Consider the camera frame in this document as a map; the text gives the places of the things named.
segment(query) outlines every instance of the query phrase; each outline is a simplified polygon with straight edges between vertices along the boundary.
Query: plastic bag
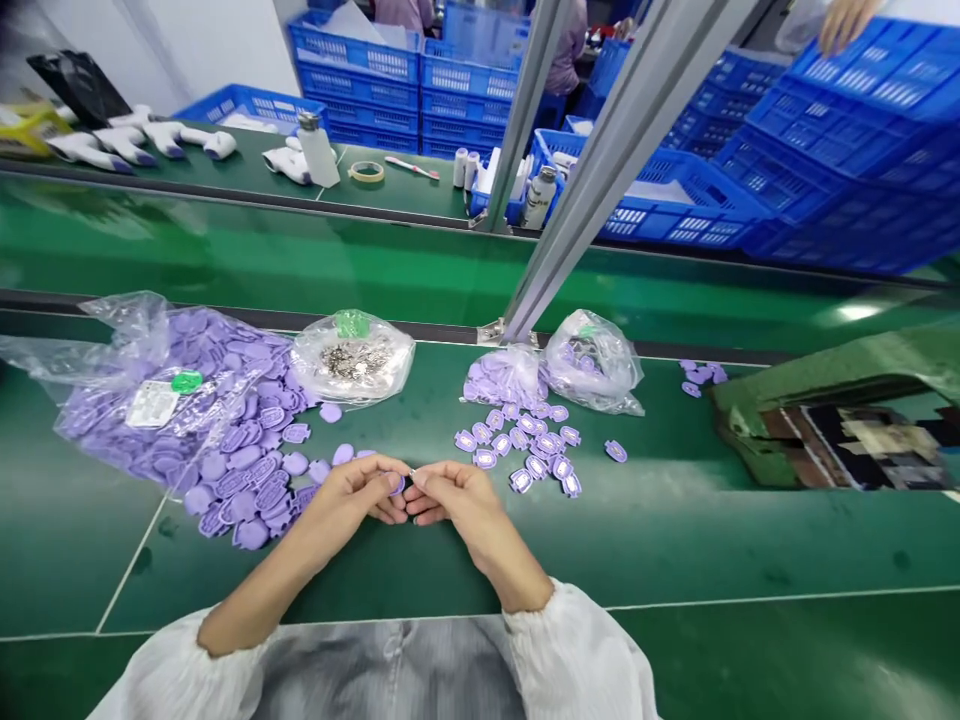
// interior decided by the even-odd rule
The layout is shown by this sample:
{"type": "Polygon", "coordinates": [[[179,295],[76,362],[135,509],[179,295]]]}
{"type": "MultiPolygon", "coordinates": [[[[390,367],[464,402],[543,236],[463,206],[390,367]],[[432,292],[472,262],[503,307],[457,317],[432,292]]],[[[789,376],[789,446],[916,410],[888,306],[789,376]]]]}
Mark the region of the plastic bag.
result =
{"type": "Polygon", "coordinates": [[[644,414],[630,391],[643,373],[620,328],[589,310],[572,313],[543,351],[550,388],[579,405],[611,415],[644,414]]]}
{"type": "Polygon", "coordinates": [[[403,390],[416,343],[361,310],[341,310],[293,341],[291,365],[313,399],[345,409],[375,405],[403,390]]]}
{"type": "Polygon", "coordinates": [[[508,345],[476,360],[463,383],[466,402],[503,405],[514,402],[527,410],[547,399],[540,379],[540,358],[529,345],[508,345]]]}
{"type": "Polygon", "coordinates": [[[288,338],[152,292],[82,303],[114,329],[109,345],[0,337],[0,358],[60,406],[54,430],[84,453],[182,493],[199,459],[245,410],[244,396],[286,355],[288,338]]]}

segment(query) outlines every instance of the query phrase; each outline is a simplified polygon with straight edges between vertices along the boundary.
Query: finger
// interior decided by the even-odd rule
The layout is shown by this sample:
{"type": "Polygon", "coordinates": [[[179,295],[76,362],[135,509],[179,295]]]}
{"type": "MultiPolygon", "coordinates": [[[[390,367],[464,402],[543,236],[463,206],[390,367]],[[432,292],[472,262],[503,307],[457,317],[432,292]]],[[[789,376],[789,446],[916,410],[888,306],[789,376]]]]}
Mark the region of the finger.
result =
{"type": "Polygon", "coordinates": [[[427,510],[423,515],[417,515],[413,521],[418,527],[426,527],[449,519],[450,513],[447,512],[446,508],[435,507],[433,510],[427,510]]]}

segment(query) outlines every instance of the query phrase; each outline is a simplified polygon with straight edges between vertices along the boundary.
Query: white bottle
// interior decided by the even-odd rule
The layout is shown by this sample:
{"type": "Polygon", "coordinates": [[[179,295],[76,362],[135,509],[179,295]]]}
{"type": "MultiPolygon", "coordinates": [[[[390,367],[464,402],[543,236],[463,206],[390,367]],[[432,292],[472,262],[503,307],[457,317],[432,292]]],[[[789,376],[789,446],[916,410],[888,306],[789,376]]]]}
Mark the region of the white bottle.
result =
{"type": "Polygon", "coordinates": [[[553,196],[557,194],[557,171],[544,165],[540,174],[533,179],[527,189],[527,202],[523,206],[523,218],[520,227],[527,230],[540,230],[547,219],[547,210],[553,196]]]}
{"type": "Polygon", "coordinates": [[[340,171],[337,161],[330,148],[330,140],[326,131],[320,127],[320,120],[313,113],[302,112],[297,117],[300,121],[300,145],[310,170],[310,180],[314,185],[333,187],[340,182],[340,171]]]}

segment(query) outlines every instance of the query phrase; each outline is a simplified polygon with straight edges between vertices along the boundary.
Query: metal part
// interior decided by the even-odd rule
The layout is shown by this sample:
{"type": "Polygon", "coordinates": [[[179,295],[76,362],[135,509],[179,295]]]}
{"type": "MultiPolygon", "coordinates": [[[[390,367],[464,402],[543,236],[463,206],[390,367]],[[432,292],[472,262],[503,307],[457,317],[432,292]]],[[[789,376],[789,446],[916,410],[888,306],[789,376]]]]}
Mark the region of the metal part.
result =
{"type": "Polygon", "coordinates": [[[560,35],[567,27],[573,0],[540,0],[537,14],[530,28],[530,41],[520,66],[520,78],[510,108],[510,119],[500,146],[500,162],[490,189],[487,215],[477,224],[481,231],[496,232],[506,223],[503,219],[510,201],[510,192],[517,176],[517,166],[523,157],[527,138],[533,131],[533,121],[540,107],[540,97],[547,82],[550,63],[557,49],[560,35]]]}
{"type": "Polygon", "coordinates": [[[529,336],[756,0],[704,4],[650,9],[507,307],[504,340],[529,336]]]}

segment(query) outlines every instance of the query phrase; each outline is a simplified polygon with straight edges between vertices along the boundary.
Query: white cloth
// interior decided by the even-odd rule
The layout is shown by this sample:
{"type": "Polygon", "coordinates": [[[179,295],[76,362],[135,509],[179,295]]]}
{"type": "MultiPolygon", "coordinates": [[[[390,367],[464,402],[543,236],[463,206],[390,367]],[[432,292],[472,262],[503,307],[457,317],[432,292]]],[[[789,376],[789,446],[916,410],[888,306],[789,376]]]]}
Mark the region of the white cloth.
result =
{"type": "Polygon", "coordinates": [[[656,720],[640,648],[572,585],[539,613],[279,627],[211,659],[209,610],[151,637],[90,720],[656,720]]]}

